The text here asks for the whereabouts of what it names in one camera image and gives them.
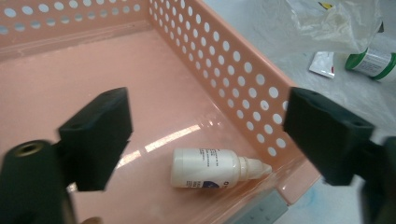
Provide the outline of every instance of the perforated basket wall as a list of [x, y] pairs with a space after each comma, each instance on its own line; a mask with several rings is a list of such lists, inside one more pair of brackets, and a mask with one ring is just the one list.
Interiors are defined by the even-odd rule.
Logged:
[[294, 84], [202, 1], [4, 0], [0, 7], [0, 61], [154, 27], [273, 165], [288, 203], [318, 178], [282, 130]]

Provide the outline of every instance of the pink plastic basket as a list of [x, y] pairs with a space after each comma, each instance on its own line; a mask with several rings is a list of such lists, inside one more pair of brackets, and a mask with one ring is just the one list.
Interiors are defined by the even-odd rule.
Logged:
[[[261, 190], [294, 203], [317, 180], [282, 130], [294, 84], [202, 1], [0, 6], [3, 154], [24, 141], [58, 141], [54, 130], [94, 96], [129, 89], [132, 142], [106, 191], [73, 192], [79, 219], [222, 222]], [[275, 172], [233, 189], [173, 189], [175, 147], [228, 148]]]

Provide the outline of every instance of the white dropper bottle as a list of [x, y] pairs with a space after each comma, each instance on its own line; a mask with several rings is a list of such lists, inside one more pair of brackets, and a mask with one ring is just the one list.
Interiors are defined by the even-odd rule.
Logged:
[[238, 181], [258, 179], [272, 167], [259, 160], [238, 157], [229, 149], [177, 148], [171, 185], [176, 188], [231, 188]]

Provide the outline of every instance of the bottle label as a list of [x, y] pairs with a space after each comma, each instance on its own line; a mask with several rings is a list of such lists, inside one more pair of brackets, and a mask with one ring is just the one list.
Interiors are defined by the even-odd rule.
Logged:
[[353, 69], [370, 77], [375, 77], [388, 66], [390, 59], [391, 54], [389, 53], [383, 53], [376, 49], [367, 49], [363, 60]]
[[233, 156], [229, 150], [191, 148], [183, 151], [187, 188], [227, 188], [233, 183]]

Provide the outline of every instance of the plastic bag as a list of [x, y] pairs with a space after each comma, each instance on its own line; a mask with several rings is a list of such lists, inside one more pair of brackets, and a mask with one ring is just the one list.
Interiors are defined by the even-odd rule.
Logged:
[[361, 53], [382, 22], [378, 0], [256, 0], [255, 8], [254, 29], [266, 42], [258, 47], [270, 58], [297, 52]]

